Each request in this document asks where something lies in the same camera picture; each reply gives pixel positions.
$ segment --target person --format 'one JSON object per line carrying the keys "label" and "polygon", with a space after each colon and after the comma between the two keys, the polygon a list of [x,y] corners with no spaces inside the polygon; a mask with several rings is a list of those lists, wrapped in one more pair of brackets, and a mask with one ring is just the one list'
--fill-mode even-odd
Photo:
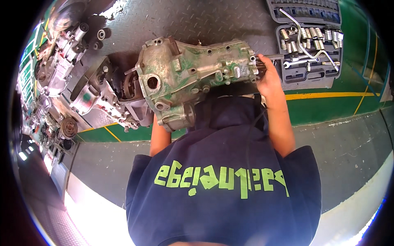
{"label": "person", "polygon": [[135,156],[126,191],[136,246],[311,243],[322,211],[318,167],[310,146],[296,150],[279,75],[258,57],[266,106],[259,95],[212,96],[173,143],[154,118],[150,156]]}

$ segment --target open socket set case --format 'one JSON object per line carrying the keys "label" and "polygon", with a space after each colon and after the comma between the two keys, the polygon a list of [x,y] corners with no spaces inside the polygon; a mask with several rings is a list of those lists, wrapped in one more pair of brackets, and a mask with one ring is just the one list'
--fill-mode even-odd
{"label": "open socket set case", "polygon": [[[334,49],[333,41],[325,38],[324,50],[331,56],[334,61],[339,61],[339,71],[336,71],[324,54],[319,55],[319,62],[310,63],[310,71],[307,69],[307,63],[291,65],[285,68],[283,63],[291,62],[291,55],[300,56],[304,53],[292,52],[291,54],[282,49],[281,40],[283,39],[280,30],[290,30],[292,26],[297,27],[286,15],[279,11],[282,8],[285,12],[296,19],[303,28],[320,28],[322,33],[325,29],[340,30],[341,13],[336,0],[267,0],[271,17],[279,25],[275,29],[275,35],[278,41],[279,54],[284,54],[284,60],[280,61],[282,74],[282,87],[287,89],[306,89],[306,88],[331,88],[335,78],[338,78],[342,67],[343,48]],[[315,55],[318,50],[315,49],[315,39],[310,39],[311,48],[306,49],[311,55]],[[286,43],[295,41],[297,43],[297,33],[289,35]]]}

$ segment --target gray floor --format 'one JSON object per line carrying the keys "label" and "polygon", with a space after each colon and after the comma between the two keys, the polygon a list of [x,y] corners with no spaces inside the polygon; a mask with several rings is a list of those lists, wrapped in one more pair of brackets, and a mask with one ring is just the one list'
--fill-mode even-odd
{"label": "gray floor", "polygon": [[[294,133],[297,147],[311,145],[314,151],[322,181],[323,212],[363,187],[392,150],[379,111],[295,127]],[[95,192],[122,207],[134,156],[148,153],[149,142],[81,143],[72,173]],[[65,166],[70,166],[66,163],[70,161],[71,158],[65,159]]]}

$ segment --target navy blue t-shirt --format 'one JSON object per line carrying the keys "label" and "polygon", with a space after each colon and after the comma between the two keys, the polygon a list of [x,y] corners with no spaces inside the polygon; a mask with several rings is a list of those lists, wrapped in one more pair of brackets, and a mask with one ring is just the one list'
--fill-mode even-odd
{"label": "navy blue t-shirt", "polygon": [[194,131],[135,157],[126,191],[134,244],[309,245],[322,211],[311,147],[282,158],[251,125],[253,99],[218,98],[209,124],[202,110]]}

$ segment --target combination wrench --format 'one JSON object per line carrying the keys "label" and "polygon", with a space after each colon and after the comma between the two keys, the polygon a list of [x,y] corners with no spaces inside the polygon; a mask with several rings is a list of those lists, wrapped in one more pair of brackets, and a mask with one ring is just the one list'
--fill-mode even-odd
{"label": "combination wrench", "polygon": [[296,65],[296,64],[306,63],[306,62],[313,62],[313,61],[319,62],[320,58],[309,59],[309,60],[302,60],[302,61],[293,61],[293,62],[285,61],[283,63],[283,66],[284,66],[284,68],[289,68],[291,65]]}

